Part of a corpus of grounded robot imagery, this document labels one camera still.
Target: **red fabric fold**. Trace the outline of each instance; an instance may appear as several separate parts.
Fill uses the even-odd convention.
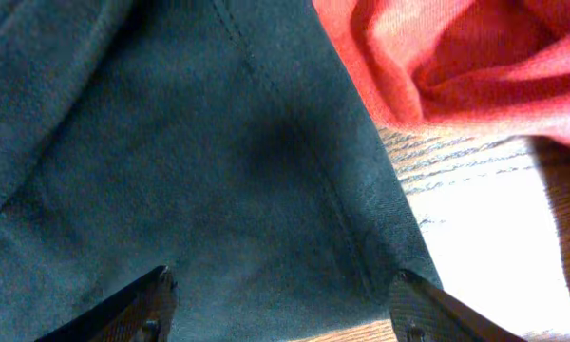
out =
[[[313,0],[378,126],[570,145],[570,0]]]

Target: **cloth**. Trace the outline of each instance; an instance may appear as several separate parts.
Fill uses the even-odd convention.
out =
[[[174,341],[286,340],[440,284],[310,1],[0,1],[0,341],[159,264]]]
[[[313,0],[380,127],[570,145],[570,0]]]

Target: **red cloth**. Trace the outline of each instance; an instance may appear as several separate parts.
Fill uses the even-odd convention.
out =
[[[313,0],[378,126],[570,145],[570,0]]]

